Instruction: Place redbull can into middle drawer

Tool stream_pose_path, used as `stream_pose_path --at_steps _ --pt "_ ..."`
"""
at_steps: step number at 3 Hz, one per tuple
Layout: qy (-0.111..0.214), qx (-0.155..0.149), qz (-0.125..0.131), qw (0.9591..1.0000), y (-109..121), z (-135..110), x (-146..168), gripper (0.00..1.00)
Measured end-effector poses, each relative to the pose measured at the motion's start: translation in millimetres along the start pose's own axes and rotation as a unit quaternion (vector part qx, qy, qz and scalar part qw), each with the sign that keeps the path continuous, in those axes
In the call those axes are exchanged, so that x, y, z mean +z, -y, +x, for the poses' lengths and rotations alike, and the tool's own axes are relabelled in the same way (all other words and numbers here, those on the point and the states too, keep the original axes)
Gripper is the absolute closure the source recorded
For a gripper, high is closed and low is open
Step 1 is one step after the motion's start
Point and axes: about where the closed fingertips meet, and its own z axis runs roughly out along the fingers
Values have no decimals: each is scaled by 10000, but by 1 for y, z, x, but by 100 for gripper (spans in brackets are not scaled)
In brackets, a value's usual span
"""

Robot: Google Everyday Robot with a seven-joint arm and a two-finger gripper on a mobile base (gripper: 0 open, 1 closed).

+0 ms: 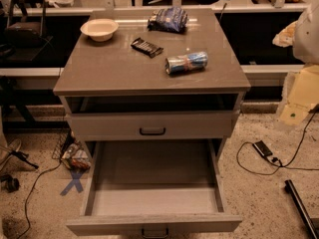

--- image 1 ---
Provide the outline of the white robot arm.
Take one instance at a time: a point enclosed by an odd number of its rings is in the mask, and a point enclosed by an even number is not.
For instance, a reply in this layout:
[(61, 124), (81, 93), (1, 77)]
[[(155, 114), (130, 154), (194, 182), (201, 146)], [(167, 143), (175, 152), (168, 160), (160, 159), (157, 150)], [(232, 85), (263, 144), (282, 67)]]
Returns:
[(319, 104), (319, 1), (313, 1), (297, 21), (276, 34), (272, 43), (291, 46), (294, 57), (304, 63), (279, 116), (288, 125), (298, 125)]

